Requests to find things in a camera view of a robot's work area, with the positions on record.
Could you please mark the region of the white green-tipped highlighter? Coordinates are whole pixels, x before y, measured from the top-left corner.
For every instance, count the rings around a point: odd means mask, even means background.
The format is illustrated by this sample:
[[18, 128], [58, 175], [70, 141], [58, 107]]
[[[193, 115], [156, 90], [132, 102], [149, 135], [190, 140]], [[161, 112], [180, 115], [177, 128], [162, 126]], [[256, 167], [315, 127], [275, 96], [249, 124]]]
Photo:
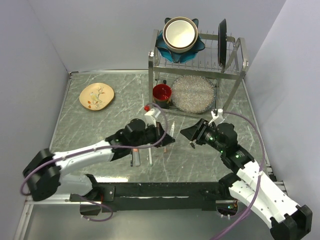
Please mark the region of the white green-tipped highlighter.
[[150, 144], [148, 145], [148, 161], [149, 161], [149, 165], [153, 166], [152, 147]]

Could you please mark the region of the dark blue pen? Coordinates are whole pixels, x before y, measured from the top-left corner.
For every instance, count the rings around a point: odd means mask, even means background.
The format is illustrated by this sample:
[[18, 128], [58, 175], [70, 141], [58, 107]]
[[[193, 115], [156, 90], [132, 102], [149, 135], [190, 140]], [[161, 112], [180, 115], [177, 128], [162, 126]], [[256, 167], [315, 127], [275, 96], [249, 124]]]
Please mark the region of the dark blue pen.
[[133, 161], [134, 161], [134, 157], [133, 157], [133, 149], [130, 150], [130, 166], [133, 167]]

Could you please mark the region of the grey marker orange tip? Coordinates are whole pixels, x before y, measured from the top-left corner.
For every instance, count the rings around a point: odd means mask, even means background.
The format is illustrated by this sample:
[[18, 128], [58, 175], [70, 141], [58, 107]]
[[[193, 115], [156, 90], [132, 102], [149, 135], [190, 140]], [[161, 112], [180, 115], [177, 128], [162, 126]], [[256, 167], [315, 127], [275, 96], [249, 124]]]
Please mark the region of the grey marker orange tip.
[[132, 157], [133, 157], [134, 166], [139, 167], [141, 165], [139, 150], [134, 150], [132, 153]]

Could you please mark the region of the white marker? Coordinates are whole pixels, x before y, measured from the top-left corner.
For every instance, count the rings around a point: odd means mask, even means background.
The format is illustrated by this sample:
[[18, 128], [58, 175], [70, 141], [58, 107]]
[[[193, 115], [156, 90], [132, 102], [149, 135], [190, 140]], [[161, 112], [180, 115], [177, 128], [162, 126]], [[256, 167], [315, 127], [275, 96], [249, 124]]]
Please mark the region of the white marker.
[[174, 131], [175, 131], [175, 122], [172, 123], [171, 128], [170, 128], [170, 136], [174, 136]]

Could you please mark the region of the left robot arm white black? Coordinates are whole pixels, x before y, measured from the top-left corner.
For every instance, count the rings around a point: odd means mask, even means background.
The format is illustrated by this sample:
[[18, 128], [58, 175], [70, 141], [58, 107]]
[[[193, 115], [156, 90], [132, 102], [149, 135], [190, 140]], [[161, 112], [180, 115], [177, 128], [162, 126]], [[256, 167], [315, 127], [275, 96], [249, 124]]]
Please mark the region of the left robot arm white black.
[[72, 172], [101, 162], [121, 159], [134, 149], [170, 145], [175, 139], [167, 130], [160, 122], [146, 124], [142, 119], [135, 118], [116, 133], [89, 146], [64, 152], [42, 149], [22, 172], [23, 184], [29, 189], [27, 195], [39, 202], [61, 190], [93, 201], [100, 193], [95, 177], [92, 174], [74, 176]]

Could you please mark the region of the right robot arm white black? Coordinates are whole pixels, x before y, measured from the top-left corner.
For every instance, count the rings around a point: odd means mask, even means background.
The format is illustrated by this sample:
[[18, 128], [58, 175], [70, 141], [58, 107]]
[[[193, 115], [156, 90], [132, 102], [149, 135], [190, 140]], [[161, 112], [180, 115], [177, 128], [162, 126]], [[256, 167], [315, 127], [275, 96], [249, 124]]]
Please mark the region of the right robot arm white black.
[[311, 209], [289, 198], [260, 169], [254, 157], [238, 143], [233, 124], [215, 125], [202, 118], [180, 133], [197, 145], [209, 145], [220, 152], [223, 164], [232, 172], [219, 180], [219, 195], [245, 204], [268, 226], [273, 239], [301, 240], [311, 231]]

